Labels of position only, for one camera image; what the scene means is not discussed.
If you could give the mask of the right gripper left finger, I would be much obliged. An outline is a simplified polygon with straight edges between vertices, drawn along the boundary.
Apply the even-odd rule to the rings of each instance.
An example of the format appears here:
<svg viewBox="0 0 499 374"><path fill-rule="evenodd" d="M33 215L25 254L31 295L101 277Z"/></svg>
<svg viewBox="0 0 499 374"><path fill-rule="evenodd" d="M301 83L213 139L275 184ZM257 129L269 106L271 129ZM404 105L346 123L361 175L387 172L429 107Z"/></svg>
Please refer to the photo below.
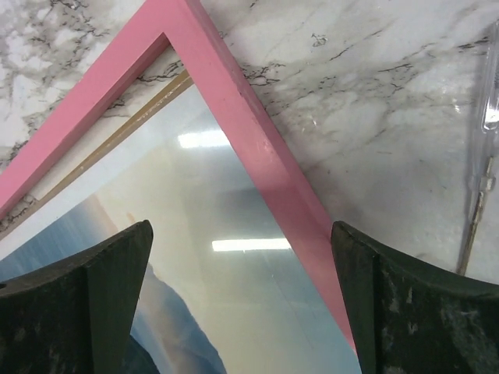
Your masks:
<svg viewBox="0 0 499 374"><path fill-rule="evenodd" d="M117 373L153 243L150 221L1 282L3 373Z"/></svg>

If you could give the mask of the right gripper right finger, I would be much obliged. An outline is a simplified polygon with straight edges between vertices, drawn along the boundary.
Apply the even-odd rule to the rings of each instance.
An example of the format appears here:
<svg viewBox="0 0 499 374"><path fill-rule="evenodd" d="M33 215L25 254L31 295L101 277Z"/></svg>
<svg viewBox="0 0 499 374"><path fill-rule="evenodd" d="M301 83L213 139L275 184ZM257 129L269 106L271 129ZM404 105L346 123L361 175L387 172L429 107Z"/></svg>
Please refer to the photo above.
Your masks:
<svg viewBox="0 0 499 374"><path fill-rule="evenodd" d="M498 286L334 222L331 249L363 373L496 373Z"/></svg>

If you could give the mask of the seascape photo print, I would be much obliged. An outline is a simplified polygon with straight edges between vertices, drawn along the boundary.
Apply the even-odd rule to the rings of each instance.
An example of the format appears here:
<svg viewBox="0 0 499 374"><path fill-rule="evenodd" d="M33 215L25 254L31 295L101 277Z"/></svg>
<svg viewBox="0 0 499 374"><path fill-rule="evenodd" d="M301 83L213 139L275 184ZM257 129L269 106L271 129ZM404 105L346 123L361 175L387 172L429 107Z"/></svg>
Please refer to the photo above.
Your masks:
<svg viewBox="0 0 499 374"><path fill-rule="evenodd" d="M359 372L195 86L3 238L1 278L143 220L154 241L124 373Z"/></svg>

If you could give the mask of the clear tester screwdriver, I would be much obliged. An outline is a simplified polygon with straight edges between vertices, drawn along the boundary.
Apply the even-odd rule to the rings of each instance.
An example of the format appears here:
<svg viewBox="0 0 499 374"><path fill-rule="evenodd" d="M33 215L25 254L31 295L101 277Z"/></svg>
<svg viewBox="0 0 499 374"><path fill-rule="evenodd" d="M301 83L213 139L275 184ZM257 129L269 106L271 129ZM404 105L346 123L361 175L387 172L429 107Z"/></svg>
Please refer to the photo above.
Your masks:
<svg viewBox="0 0 499 374"><path fill-rule="evenodd" d="M487 53L480 75L480 95L471 136L468 227L464 230L456 273L464 276L487 197L496 185L498 170L498 23L488 29Z"/></svg>

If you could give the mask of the pink picture frame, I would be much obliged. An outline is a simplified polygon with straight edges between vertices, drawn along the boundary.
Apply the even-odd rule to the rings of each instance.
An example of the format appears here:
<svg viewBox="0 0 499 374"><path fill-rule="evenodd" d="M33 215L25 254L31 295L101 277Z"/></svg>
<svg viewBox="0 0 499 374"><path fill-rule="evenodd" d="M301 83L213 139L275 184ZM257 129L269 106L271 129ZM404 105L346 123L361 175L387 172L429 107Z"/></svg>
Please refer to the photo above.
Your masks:
<svg viewBox="0 0 499 374"><path fill-rule="evenodd" d="M174 48L345 339L332 222L198 1L146 1L1 175L8 213L166 49Z"/></svg>

